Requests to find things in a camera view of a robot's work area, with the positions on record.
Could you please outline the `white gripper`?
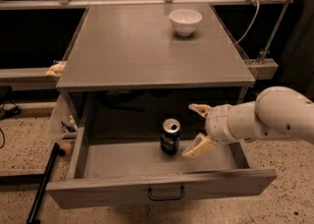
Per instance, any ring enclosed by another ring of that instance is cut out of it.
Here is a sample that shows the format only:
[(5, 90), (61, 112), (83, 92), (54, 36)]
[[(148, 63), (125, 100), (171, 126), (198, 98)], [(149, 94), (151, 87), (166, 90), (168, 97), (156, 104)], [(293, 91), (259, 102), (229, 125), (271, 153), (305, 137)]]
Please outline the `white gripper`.
[(217, 146), (217, 142), (221, 144), (237, 142), (228, 126), (228, 112), (231, 105), (219, 105), (212, 108), (207, 104), (191, 103), (188, 108), (206, 119), (205, 131), (210, 138), (198, 134), (192, 144), (183, 151), (183, 157), (194, 158), (208, 153)]

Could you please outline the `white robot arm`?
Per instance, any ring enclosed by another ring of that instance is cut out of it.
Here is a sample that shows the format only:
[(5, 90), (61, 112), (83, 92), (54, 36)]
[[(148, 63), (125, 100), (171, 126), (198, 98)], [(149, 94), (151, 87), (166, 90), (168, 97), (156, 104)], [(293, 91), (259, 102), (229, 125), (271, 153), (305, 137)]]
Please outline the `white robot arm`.
[(205, 134), (195, 137), (183, 157), (201, 156), (219, 144), (241, 140), (314, 142), (314, 103), (288, 87), (268, 87), (254, 101), (238, 105), (189, 104), (188, 108), (205, 119)]

